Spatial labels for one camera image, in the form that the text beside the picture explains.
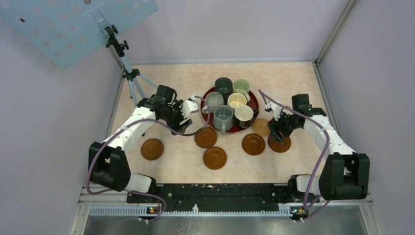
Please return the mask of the light woven coaster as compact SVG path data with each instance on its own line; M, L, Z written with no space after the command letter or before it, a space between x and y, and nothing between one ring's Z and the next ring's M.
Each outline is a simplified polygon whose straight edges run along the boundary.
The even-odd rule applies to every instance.
M253 132L262 137L269 136L270 129L268 127L268 120L265 118L257 118L252 125Z

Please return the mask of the striped white grey cup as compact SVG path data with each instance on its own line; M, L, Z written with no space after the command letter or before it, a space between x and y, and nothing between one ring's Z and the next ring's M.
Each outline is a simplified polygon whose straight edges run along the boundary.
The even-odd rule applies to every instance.
M202 113L213 114L216 108L224 104L225 104L224 98L219 92L210 92L209 94L207 94L205 98L205 104L202 108Z

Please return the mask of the black cup white inside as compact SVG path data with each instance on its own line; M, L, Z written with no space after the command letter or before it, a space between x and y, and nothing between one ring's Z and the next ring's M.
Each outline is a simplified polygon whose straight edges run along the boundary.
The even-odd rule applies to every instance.
M240 129L247 129L252 120L259 114L258 109L253 109L250 106L243 105L235 109L234 123Z

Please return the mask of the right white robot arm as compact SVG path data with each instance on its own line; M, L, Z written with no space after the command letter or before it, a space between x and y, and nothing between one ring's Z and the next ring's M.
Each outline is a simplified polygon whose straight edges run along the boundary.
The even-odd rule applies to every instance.
M322 108L313 107L307 94L292 96L292 107L283 106L266 95L265 110L273 113L267 126L270 140L282 145L294 130L303 129L321 151L309 175L292 176L287 196L299 202L309 196L324 200L362 200L369 188L370 160L349 147L332 127Z

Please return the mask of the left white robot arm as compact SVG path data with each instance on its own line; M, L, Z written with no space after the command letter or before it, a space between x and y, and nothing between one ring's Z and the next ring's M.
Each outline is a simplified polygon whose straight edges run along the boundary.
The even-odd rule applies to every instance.
M102 142L89 147L88 182L114 191L138 191L144 202L152 202L157 189L152 179L133 173L126 154L153 124L158 123L173 135L183 135L192 124L189 116L199 111L196 96L177 100L173 88L160 85L150 98L138 102L130 117Z

